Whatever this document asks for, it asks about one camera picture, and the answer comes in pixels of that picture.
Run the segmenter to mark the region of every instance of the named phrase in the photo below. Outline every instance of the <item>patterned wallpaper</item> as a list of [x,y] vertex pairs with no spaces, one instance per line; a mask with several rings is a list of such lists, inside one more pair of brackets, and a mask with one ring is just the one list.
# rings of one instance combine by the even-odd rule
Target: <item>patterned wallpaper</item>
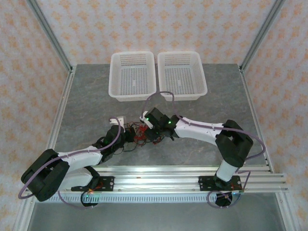
[[308,1],[289,0],[245,74],[277,172],[308,230]]
[[67,71],[25,0],[0,4],[0,230],[15,222],[20,177],[44,151]]
[[194,50],[240,64],[275,0],[38,0],[72,65],[119,51]]

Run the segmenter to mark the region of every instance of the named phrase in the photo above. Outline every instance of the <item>black mounting plate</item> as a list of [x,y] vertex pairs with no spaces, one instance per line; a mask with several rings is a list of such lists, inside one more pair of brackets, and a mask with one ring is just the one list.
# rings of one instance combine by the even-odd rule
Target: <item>black mounting plate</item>
[[[102,185],[101,188],[95,189],[96,192],[112,192],[115,185],[115,177],[104,177],[100,176],[98,179],[98,186]],[[87,191],[87,186],[76,186],[71,188],[74,192],[84,192]]]
[[231,180],[223,187],[218,187],[214,181],[215,176],[199,176],[200,191],[241,191],[242,183],[239,176],[232,176]]

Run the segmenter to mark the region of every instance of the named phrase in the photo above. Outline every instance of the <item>plastic basket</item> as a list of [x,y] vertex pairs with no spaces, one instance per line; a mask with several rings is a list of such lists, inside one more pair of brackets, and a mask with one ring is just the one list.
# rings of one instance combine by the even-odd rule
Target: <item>plastic basket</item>
[[[158,79],[160,91],[172,92],[176,101],[196,100],[207,93],[200,55],[195,51],[159,53]],[[162,95],[172,101],[172,95]]]
[[150,51],[129,51],[111,56],[109,95],[117,100],[146,100],[156,92],[154,55]]

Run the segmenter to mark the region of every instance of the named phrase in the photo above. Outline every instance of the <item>basket mesh bottom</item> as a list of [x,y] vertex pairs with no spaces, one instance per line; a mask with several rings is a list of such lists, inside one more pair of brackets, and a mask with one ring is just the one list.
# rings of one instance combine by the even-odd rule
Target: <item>basket mesh bottom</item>
[[195,94],[190,67],[168,67],[165,69],[166,90],[176,95]]
[[146,67],[122,68],[120,76],[120,94],[148,94],[148,77]]

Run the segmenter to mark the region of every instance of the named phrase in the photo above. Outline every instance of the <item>robotic arm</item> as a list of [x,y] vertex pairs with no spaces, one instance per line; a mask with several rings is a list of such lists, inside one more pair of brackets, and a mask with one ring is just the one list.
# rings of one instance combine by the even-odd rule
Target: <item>robotic arm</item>
[[[183,118],[189,123],[197,125],[206,125],[211,128],[235,128],[241,129],[237,123],[228,120],[224,124],[208,124]],[[248,153],[253,145],[251,138],[245,134],[235,131],[225,131],[218,129],[202,128],[192,126],[180,120],[176,115],[171,118],[162,114],[154,108],[149,112],[144,112],[140,118],[148,128],[145,131],[147,139],[154,141],[161,135],[174,138],[193,138],[209,142],[218,147],[223,161],[220,164],[214,181],[217,187],[224,188],[228,185],[235,171],[242,167]],[[28,189],[37,197],[39,201],[45,201],[53,196],[57,190],[78,188],[82,191],[96,188],[102,179],[99,174],[90,166],[99,165],[109,160],[113,153],[122,148],[126,142],[134,142],[134,128],[124,128],[121,123],[121,131],[118,139],[110,147],[107,147],[115,140],[119,131],[118,125],[112,125],[105,137],[99,138],[92,146],[80,150],[78,154],[69,156],[70,153],[57,153],[53,149],[48,149],[30,166],[22,175],[21,180],[24,184],[28,182],[31,176],[45,163],[59,156],[66,156],[54,161],[45,167],[30,182]]]

